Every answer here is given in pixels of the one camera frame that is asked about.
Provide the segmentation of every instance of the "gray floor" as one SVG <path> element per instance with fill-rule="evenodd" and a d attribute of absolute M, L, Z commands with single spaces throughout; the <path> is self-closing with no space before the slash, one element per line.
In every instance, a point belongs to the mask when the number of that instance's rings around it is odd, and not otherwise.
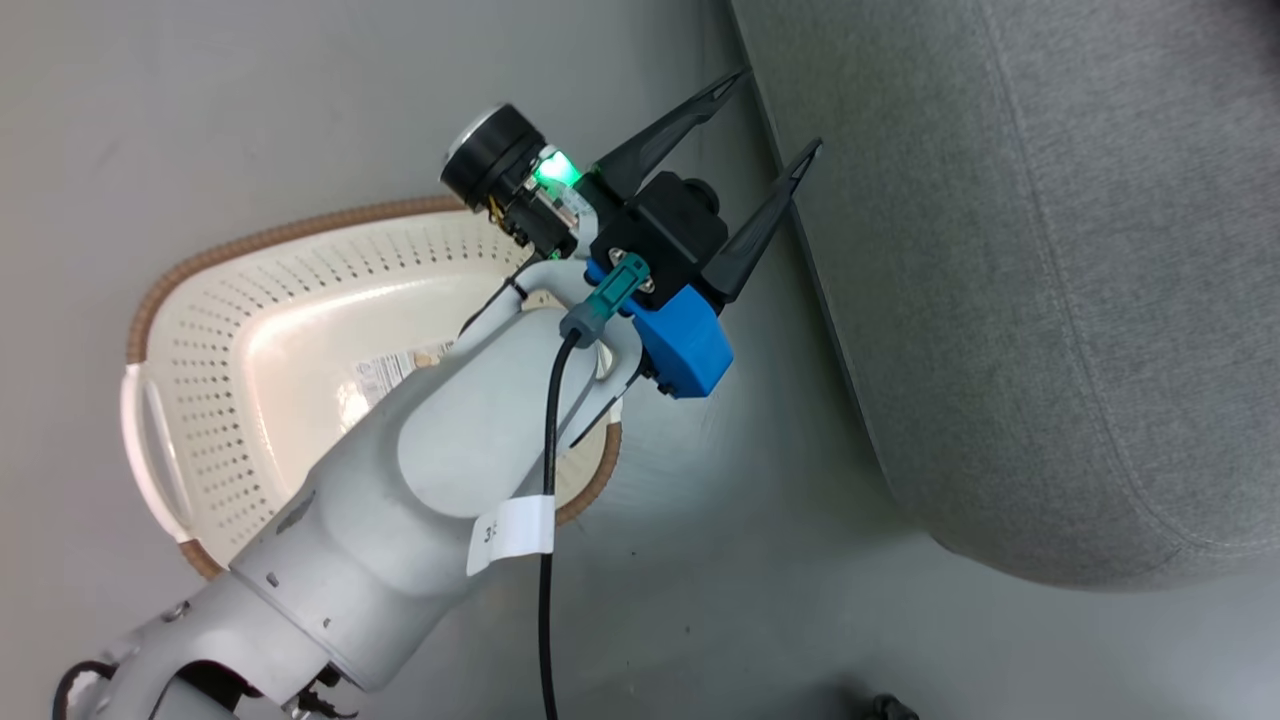
<path fill-rule="evenodd" d="M 585 160 L 739 61 L 718 3 L 534 5 L 0 12 L 6 716 L 44 716 L 63 667 L 200 584 L 118 438 L 124 333 L 155 277 L 266 225 L 435 192 L 442 150 L 495 101 Z M 772 173 L 762 128 L 742 99 L 672 161 L 731 223 Z M 954 557 L 879 489 L 792 236 L 724 323 L 737 363 L 716 397 L 636 393 L 617 475 L 562 532 L 566 717 L 847 717 L 884 688 L 927 719 L 1274 717 L 1280 582 L 1088 596 Z M 343 700 L 375 720 L 538 716 L 534 578 L 493 573 L 388 691 Z"/>

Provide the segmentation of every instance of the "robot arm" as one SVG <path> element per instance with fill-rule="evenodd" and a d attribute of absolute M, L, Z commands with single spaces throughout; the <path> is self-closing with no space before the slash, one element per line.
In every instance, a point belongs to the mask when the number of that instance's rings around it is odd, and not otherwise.
<path fill-rule="evenodd" d="M 708 395 L 732 361 L 718 315 L 820 142 L 733 240 L 707 183 L 640 179 L 748 76 L 717 81 L 588 173 L 509 105 L 468 128 L 442 179 L 544 261 L 509 278 L 439 365 L 406 378 L 334 445 L 228 573 L 136 630 L 78 716 L 230 717 L 239 691 L 294 717 L 337 717 L 314 684 L 340 675 L 366 692 L 383 688 L 466 597 L 476 519 L 540 479 L 544 418 L 556 419 L 554 455 L 640 377 L 673 397 Z M 580 243 L 589 259 L 567 259 Z M 521 313 L 536 290 L 571 310 Z M 614 357 L 604 377 L 595 342 Z M 548 398 L 558 354 L 559 393 Z M 557 413 L 545 413 L 549 400 Z M 232 688 L 229 701 L 225 692 L 216 701 L 210 676 Z"/>

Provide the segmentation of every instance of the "basket handle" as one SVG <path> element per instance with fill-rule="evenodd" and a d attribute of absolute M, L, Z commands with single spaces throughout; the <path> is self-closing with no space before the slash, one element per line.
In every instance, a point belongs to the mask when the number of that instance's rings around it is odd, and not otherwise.
<path fill-rule="evenodd" d="M 152 452 L 152 443 L 148 442 L 147 428 L 143 424 L 143 407 L 151 413 L 152 424 L 159 445 L 163 446 L 164 469 L 172 479 L 169 487 L 161 487 L 157 479 L 156 468 L 159 462 Z M 169 427 L 164 420 L 164 409 L 160 406 L 160 393 L 155 383 L 142 377 L 142 364 L 133 363 L 124 366 L 124 379 L 120 382 L 120 430 L 124 434 L 124 454 L 129 459 L 129 469 L 133 470 L 133 480 L 146 501 L 147 509 L 155 516 L 156 523 L 179 543 L 191 541 L 191 533 L 183 518 L 189 518 L 191 502 L 187 498 L 182 478 L 178 474 L 178 462 L 173 451 L 173 441 L 169 438 Z M 174 500 L 182 509 L 174 507 Z"/>

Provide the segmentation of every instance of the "white plastic basket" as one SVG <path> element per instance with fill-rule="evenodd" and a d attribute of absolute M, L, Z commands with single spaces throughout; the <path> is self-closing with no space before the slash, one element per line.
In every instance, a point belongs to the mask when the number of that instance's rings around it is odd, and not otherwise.
<path fill-rule="evenodd" d="M 259 233 L 161 278 L 131 331 L 120 415 L 138 489 L 188 561 L 227 568 L 526 258 L 484 217 L 426 199 Z M 614 411 L 561 459 L 558 521 L 599 495 L 620 443 Z"/>

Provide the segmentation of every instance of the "gray fabric ottoman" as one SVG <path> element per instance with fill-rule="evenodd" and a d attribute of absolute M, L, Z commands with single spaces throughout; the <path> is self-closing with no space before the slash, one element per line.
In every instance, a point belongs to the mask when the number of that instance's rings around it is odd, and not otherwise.
<path fill-rule="evenodd" d="M 1280 4 L 735 12 L 899 502 L 1059 585 L 1275 556 Z"/>

